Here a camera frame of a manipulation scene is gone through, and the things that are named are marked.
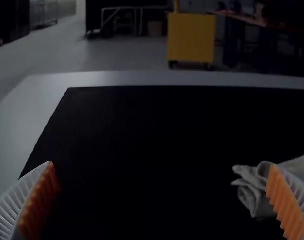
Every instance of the yellow cabinet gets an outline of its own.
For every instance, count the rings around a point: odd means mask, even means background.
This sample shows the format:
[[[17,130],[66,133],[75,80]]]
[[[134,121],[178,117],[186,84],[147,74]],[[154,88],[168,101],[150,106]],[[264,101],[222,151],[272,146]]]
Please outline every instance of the yellow cabinet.
[[[167,59],[212,64],[215,16],[191,13],[168,15]]]

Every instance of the black mat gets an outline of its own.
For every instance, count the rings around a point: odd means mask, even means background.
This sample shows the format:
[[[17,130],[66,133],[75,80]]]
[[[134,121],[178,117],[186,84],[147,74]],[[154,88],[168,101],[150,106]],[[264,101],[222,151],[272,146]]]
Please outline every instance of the black mat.
[[[54,161],[44,239],[275,240],[279,222],[250,218],[231,167],[303,154],[304,91],[72,88],[22,176]]]

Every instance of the floor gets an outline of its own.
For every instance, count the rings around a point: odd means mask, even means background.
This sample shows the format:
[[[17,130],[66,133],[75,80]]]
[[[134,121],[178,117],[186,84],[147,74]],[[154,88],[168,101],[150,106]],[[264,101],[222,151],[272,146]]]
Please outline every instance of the floor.
[[[83,0],[77,1],[77,15],[0,47],[0,101],[30,75],[168,70],[165,37],[84,39],[85,6]],[[219,70],[224,70],[220,64],[221,56],[221,47],[217,47],[215,65]]]

